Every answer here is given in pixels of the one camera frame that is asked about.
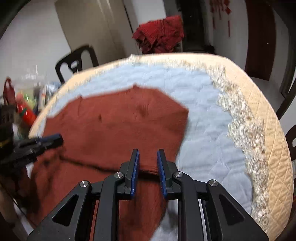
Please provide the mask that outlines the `left hand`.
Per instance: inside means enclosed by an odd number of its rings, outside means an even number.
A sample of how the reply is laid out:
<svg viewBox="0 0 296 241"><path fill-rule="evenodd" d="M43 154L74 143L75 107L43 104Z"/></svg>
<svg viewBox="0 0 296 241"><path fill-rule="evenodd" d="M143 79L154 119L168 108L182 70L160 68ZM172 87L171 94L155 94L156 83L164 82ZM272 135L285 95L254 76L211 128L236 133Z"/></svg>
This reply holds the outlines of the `left hand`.
<svg viewBox="0 0 296 241"><path fill-rule="evenodd" d="M26 207L29 192L30 178L26 167L1 170L1 214L5 221L15 223L18 220L13 200Z"/></svg>

